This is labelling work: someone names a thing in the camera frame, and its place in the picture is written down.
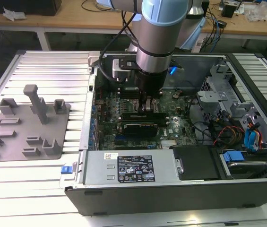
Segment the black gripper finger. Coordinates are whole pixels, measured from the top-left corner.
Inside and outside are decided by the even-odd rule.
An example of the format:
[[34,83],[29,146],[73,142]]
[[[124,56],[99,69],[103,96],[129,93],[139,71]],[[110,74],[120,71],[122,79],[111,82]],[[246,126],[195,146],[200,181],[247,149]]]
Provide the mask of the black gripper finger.
[[139,112],[140,113],[146,113],[146,102],[147,102],[147,94],[146,92],[140,92],[139,93]]

